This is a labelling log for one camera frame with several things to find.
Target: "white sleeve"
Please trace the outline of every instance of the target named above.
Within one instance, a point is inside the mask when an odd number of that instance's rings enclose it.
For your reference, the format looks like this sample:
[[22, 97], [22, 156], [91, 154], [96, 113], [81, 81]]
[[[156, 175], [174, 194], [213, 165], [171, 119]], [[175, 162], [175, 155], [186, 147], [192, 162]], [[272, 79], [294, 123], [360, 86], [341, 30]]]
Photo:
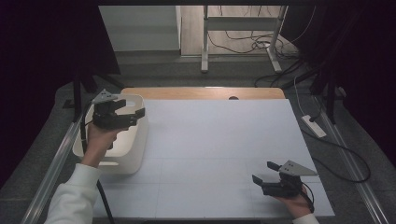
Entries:
[[96, 168], [76, 164], [70, 179], [56, 189], [45, 223], [92, 223], [100, 174]]
[[293, 220], [293, 224], [319, 224], [318, 220], [313, 214], [308, 214]]

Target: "white container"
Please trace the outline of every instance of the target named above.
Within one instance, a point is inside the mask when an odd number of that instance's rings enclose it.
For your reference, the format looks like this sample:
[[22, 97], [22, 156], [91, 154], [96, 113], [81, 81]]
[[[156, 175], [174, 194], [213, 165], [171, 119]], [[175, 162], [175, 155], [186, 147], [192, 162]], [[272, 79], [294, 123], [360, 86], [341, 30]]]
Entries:
[[[140, 95], [120, 94], [118, 100], [125, 99], [126, 106], [116, 110], [118, 115], [133, 114], [136, 110], [144, 107], [143, 98]], [[85, 120], [92, 120], [93, 105], [89, 109]], [[145, 151], [147, 135], [149, 131], [148, 115], [137, 121], [136, 126], [129, 127], [128, 131], [117, 134], [117, 140], [113, 148], [106, 152], [105, 157], [99, 163], [99, 169], [105, 174], [133, 174], [142, 163]], [[73, 145], [73, 153], [82, 159], [83, 151], [80, 132]]]

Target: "white table surface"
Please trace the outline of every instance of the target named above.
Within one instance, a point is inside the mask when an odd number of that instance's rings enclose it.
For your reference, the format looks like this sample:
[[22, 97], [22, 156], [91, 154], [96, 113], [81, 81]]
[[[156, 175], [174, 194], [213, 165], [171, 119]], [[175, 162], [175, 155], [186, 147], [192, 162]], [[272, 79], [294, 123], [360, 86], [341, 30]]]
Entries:
[[[133, 175], [102, 175], [114, 217], [261, 219], [289, 217], [252, 182], [278, 182], [266, 167], [288, 160], [316, 171], [289, 100], [146, 100], [148, 141]], [[315, 215], [334, 216], [318, 176], [302, 180]], [[95, 217], [105, 217], [100, 197]]]

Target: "hand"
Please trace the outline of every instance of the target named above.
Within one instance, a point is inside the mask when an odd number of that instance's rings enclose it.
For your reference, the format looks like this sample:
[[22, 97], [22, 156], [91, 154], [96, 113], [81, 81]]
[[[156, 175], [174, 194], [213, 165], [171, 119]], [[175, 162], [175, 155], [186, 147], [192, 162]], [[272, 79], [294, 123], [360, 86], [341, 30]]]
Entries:
[[[306, 189], [303, 186], [303, 192], [306, 194]], [[284, 203], [291, 215], [294, 218], [299, 218], [311, 214], [311, 210], [309, 210], [308, 202], [305, 200], [301, 194], [293, 197], [293, 198], [280, 198], [274, 197]]]
[[87, 152], [81, 164], [97, 168], [111, 144], [117, 139], [117, 134], [126, 130], [128, 129], [105, 130], [90, 123], [88, 125]]

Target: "power strip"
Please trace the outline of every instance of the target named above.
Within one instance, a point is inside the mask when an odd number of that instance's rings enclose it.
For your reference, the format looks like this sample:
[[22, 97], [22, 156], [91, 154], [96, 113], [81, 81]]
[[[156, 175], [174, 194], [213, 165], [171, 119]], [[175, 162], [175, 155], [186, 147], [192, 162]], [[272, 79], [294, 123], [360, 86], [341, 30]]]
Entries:
[[326, 136], [326, 133], [317, 125], [316, 122], [311, 122], [309, 121], [311, 119], [311, 116], [305, 115], [301, 117], [301, 119], [304, 121], [306, 126], [317, 136], [317, 137], [324, 137]]

